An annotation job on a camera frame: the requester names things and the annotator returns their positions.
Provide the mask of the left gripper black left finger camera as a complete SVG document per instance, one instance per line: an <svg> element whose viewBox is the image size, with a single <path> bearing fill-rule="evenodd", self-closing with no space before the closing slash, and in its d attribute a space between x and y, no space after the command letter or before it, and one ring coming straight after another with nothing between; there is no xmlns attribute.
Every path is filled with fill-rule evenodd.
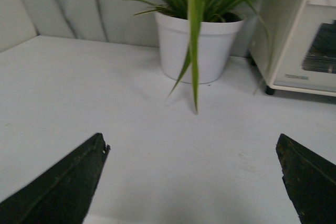
<svg viewBox="0 0 336 224"><path fill-rule="evenodd" d="M1 223L83 223L110 146L96 133L1 202Z"/></svg>

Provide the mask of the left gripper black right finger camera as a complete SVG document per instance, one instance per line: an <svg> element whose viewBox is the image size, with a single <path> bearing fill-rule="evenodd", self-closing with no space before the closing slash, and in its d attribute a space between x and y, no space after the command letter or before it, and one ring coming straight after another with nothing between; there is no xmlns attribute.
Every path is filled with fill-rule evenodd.
<svg viewBox="0 0 336 224"><path fill-rule="evenodd" d="M281 134L276 153L301 223L335 223L335 164Z"/></svg>

